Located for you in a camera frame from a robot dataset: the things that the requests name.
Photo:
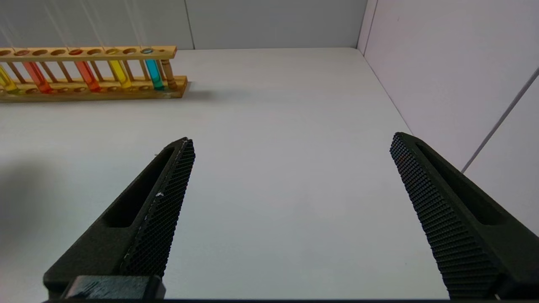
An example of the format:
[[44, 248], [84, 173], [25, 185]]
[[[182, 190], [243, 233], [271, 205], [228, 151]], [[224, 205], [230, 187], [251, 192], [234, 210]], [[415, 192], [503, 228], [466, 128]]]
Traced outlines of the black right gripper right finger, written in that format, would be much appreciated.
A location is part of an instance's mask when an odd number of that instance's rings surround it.
[[450, 299], [538, 299], [537, 235], [419, 138], [390, 154]]

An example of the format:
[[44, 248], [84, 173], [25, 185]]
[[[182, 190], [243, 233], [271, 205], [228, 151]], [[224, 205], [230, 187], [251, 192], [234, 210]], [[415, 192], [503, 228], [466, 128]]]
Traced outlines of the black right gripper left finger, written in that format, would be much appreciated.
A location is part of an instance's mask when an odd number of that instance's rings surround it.
[[50, 300], [161, 300], [171, 245], [196, 159], [168, 144], [44, 273]]

